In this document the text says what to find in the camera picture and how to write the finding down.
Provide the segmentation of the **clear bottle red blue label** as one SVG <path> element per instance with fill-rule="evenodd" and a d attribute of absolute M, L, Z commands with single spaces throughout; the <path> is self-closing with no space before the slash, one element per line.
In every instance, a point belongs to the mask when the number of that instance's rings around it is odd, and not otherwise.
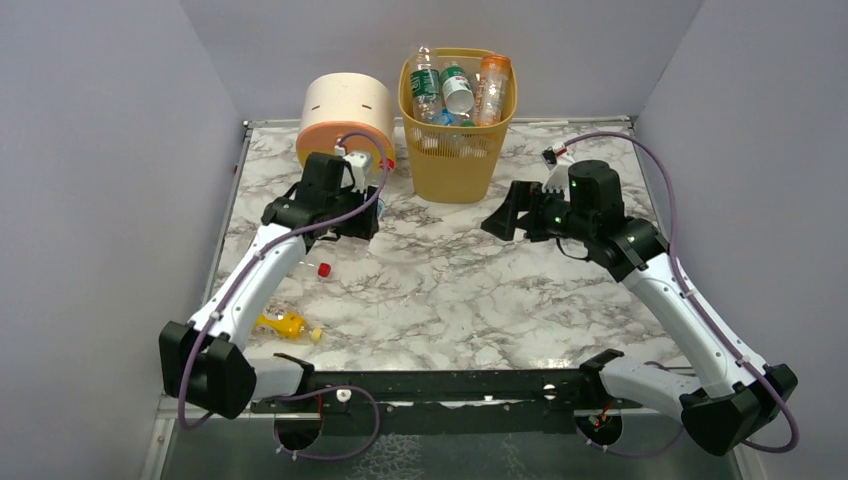
<path fill-rule="evenodd" d="M 301 261 L 300 265 L 312 269 L 319 278 L 329 278 L 332 274 L 332 266 L 326 262 L 310 263 L 307 261 Z"/>

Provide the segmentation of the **clear bottle green cestbon label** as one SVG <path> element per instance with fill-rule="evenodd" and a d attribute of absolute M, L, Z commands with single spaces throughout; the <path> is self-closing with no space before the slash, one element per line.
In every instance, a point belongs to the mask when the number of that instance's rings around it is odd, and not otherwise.
<path fill-rule="evenodd" d="M 455 61 L 446 62 L 439 80 L 444 106 L 450 113 L 467 114 L 473 109 L 474 92 L 462 66 Z"/>

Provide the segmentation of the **orange label clear bottle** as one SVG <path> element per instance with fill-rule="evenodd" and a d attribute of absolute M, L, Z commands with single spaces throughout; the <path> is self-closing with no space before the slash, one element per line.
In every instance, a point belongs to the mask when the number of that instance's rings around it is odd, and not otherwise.
<path fill-rule="evenodd" d="M 490 126 L 501 121 L 510 69 L 511 60 L 502 55 L 488 55 L 481 60 L 475 95 L 477 126 Z"/>

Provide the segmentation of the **clear bottle green label angled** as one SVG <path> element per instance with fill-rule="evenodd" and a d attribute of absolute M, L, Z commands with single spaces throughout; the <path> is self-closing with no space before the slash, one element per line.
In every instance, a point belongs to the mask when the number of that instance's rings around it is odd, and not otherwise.
<path fill-rule="evenodd" d="M 432 124 L 442 110 L 437 53 L 419 45 L 408 64 L 414 118 Z"/>

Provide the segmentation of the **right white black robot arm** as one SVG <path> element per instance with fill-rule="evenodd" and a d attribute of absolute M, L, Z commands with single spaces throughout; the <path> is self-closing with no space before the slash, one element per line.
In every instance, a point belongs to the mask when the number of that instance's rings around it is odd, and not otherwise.
<path fill-rule="evenodd" d="M 693 375 L 663 371 L 608 349 L 580 365 L 583 391 L 630 400 L 678 421 L 704 451 L 722 456 L 770 423 L 797 387 L 785 364 L 750 349 L 672 266 L 669 244 L 649 221 L 625 213 L 618 173 L 600 160 L 559 164 L 544 183 L 514 181 L 483 231 L 503 240 L 571 239 L 661 323 Z"/>

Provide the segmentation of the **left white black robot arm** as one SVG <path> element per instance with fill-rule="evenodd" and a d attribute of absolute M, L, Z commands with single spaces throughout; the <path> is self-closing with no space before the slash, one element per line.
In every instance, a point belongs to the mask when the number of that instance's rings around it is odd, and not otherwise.
<path fill-rule="evenodd" d="M 251 361 L 244 349 L 280 283 L 314 243 L 333 231 L 371 239 L 380 190 L 368 183 L 375 164 L 364 151 L 308 155 L 299 182 L 270 202 L 250 247 L 219 290 L 185 323 L 159 335 L 165 392 L 186 429 L 193 405 L 208 416 L 238 417 L 253 400 L 298 394 L 313 366 L 285 354 Z"/>

